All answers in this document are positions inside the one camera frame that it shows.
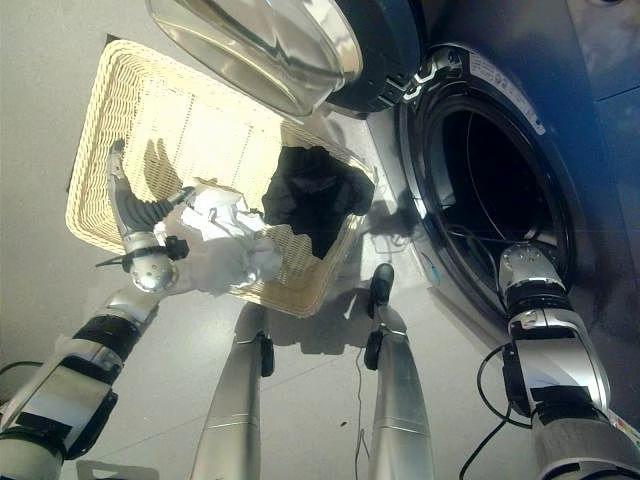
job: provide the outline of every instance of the washing machine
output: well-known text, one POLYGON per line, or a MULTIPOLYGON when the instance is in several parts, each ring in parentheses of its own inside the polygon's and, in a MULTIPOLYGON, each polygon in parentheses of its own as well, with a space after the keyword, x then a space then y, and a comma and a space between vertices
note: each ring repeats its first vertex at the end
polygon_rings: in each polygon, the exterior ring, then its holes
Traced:
POLYGON ((640 0, 148 0, 292 117, 368 114, 432 285, 506 338, 496 262, 543 249, 640 428, 640 0))

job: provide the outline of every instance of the black cloth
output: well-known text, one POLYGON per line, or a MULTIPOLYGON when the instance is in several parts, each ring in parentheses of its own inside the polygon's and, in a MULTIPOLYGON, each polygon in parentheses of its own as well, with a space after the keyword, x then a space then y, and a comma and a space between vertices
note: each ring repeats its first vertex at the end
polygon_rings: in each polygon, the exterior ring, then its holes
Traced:
POLYGON ((311 238, 313 255, 324 256, 346 216, 371 207, 374 184, 357 168, 336 160, 322 147, 282 147, 267 193, 264 221, 291 226, 311 238))

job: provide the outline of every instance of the gray floor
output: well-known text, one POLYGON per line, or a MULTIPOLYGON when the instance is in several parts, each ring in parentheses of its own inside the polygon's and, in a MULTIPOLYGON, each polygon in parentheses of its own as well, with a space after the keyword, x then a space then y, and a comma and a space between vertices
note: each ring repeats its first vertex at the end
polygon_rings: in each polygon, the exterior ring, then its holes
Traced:
MULTIPOLYGON (((5 364, 45 358, 59 336, 72 335, 128 281, 117 269, 92 268, 106 252, 73 237, 64 223, 65 187, 106 34, 202 68, 164 37, 141 1, 3 0, 0 15, 0 362, 5 364)), ((367 125, 336 114, 312 123, 318 133, 378 165, 376 211, 393 212, 377 152, 362 140, 367 125)), ((372 216, 368 226, 378 218, 372 216)), ((497 423, 475 392, 475 371, 487 346, 428 288, 411 245, 366 230, 367 225, 317 316, 270 315, 276 372, 262 382, 264 479, 355 478, 355 360, 369 327, 363 293, 382 261, 396 268, 391 304, 409 326, 438 478, 457 478, 468 453, 497 423)), ((86 457, 65 464, 63 478, 186 478, 242 308, 234 297, 200 293, 164 302, 115 385, 120 401, 103 435, 86 457)), ((25 375, 3 376, 0 394, 10 395, 25 375)), ((487 369, 485 380, 490 399, 504 406, 499 365, 487 369)), ((375 389, 376 374, 364 370, 367 439, 375 389)), ((366 470, 362 452, 360 478, 366 470)), ((529 432, 507 427, 467 478, 526 480, 534 472, 529 432)))

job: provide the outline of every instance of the sticker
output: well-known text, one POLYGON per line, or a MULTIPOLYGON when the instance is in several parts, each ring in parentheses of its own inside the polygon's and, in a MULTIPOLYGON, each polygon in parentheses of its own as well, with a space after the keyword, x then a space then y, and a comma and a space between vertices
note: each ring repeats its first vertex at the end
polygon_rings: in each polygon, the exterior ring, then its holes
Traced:
POLYGON ((489 60, 477 53, 469 52, 469 71, 474 77, 481 78, 496 87, 505 97, 511 100, 538 135, 545 134, 546 130, 542 122, 522 92, 489 60))

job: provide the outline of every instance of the laundry basket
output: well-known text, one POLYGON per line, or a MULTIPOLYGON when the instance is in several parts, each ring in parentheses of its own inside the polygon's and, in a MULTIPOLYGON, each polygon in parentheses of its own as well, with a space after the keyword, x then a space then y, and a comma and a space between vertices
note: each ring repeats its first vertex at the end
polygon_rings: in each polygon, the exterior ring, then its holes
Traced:
MULTIPOLYGON (((375 183, 374 173, 338 145, 169 57, 134 42, 114 41, 98 66, 66 222, 78 238, 117 254, 124 250, 107 194, 106 160, 118 138, 126 144, 125 173, 142 200, 166 198, 183 179, 199 177, 241 192, 250 208, 262 210, 261 198, 283 143, 320 145, 375 183)), ((294 235, 285 225, 265 228, 263 234, 283 253, 279 278, 231 293, 294 315, 312 315, 361 220, 355 215, 345 219, 324 259, 312 255, 307 235, 294 235)))

